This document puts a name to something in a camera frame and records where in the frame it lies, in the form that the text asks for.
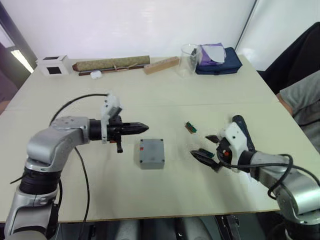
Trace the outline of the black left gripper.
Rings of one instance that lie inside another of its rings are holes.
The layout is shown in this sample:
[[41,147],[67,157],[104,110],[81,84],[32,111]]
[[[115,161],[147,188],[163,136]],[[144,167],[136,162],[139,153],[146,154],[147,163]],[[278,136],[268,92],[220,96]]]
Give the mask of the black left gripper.
[[117,115],[109,119],[107,125],[107,141],[115,143],[117,153],[122,153],[122,135],[139,135],[149,129],[144,123],[141,122],[122,122],[122,118]]

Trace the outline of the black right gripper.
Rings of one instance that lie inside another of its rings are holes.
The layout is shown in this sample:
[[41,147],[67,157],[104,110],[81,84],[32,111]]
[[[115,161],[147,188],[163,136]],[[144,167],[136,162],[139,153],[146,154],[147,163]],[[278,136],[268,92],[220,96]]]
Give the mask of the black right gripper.
[[216,155],[219,162],[214,160],[215,154],[204,149],[199,148],[198,150],[191,150],[191,155],[198,160],[200,163],[210,167],[216,173],[220,171],[222,167],[235,168],[236,165],[232,164],[233,154],[230,149],[230,143],[223,137],[221,140],[217,135],[205,136],[207,140],[217,145]]

